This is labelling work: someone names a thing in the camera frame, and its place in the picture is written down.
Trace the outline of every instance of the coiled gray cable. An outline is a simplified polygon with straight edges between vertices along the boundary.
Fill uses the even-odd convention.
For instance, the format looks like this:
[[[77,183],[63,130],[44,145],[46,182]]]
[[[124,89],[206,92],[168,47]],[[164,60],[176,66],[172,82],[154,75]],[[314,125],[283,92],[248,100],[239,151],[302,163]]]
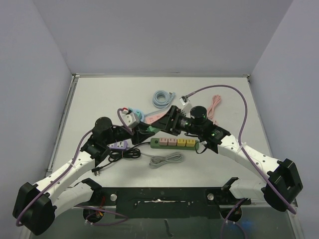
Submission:
[[[159,97],[164,97],[164,101],[160,101]],[[160,110],[148,113],[145,116],[153,115],[153,114],[158,113],[158,112],[162,111],[163,109],[167,108],[171,104],[174,97],[175,97],[175,92],[168,93],[168,92],[163,91],[163,90],[156,91],[153,95],[152,103],[156,108],[158,108]]]
[[[174,152],[167,156],[155,156],[146,153],[142,153],[143,155],[151,157],[150,160],[150,168],[159,168],[167,163],[182,163],[184,161],[184,155],[180,152]]]

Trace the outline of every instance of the colored switch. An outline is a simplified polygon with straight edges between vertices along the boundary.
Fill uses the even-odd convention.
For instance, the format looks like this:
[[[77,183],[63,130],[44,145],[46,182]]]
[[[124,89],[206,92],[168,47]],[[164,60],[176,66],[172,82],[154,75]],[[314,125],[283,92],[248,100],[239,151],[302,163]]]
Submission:
[[[166,146],[168,143],[168,139],[167,138],[159,138],[159,145],[160,146]]]
[[[168,145],[169,146],[176,146],[177,144],[177,139],[176,138],[169,138],[168,139]]]
[[[194,147],[196,141],[194,139],[188,139],[186,140],[186,147]]]
[[[180,146],[180,147],[185,147],[185,145],[186,145],[186,139],[179,138],[179,139],[177,140],[177,145]]]

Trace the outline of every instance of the coiled pink cable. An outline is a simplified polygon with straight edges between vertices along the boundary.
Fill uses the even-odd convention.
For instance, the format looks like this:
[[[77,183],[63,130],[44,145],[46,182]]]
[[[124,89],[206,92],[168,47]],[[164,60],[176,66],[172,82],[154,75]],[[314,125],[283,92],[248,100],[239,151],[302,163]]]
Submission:
[[[221,102],[221,96],[220,95],[214,95],[213,99],[211,100],[211,105],[207,109],[207,117],[210,121],[212,121],[214,124],[217,124],[217,121],[213,119],[214,117],[214,111],[216,106]]]

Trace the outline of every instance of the black bracket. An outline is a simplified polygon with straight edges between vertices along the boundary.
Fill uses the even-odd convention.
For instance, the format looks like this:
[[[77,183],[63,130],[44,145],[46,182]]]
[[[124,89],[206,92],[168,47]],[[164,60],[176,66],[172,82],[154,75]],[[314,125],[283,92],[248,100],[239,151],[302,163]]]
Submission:
[[[297,167],[289,159],[284,162],[278,161],[278,168],[274,172],[268,172],[269,181],[278,190],[278,192],[292,203],[299,192],[303,189]],[[262,189],[266,202],[274,209],[284,212],[288,206],[275,194],[275,192],[267,185]]]
[[[15,218],[18,218],[22,210],[40,193],[36,186],[25,183],[20,187],[12,213]],[[20,220],[36,236],[45,232],[55,219],[56,207],[48,196],[44,194],[36,200]]]
[[[178,128],[179,119],[185,117],[184,112],[179,109],[177,106],[171,106],[168,112],[162,116],[159,120],[151,124],[155,128],[159,128],[165,133],[172,135],[179,135],[181,129]]]

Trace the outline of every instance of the coiled light blue cable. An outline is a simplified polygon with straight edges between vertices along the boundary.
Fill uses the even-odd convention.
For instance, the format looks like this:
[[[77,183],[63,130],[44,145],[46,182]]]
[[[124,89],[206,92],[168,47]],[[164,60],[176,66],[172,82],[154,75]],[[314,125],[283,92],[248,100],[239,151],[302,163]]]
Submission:
[[[159,97],[164,97],[164,101],[160,101]],[[170,106],[174,97],[175,97],[175,92],[168,93],[163,90],[156,91],[153,95],[152,103],[156,108],[159,108],[160,110],[148,113],[145,116],[153,115],[155,113],[162,111],[163,109],[166,109],[168,106]]]

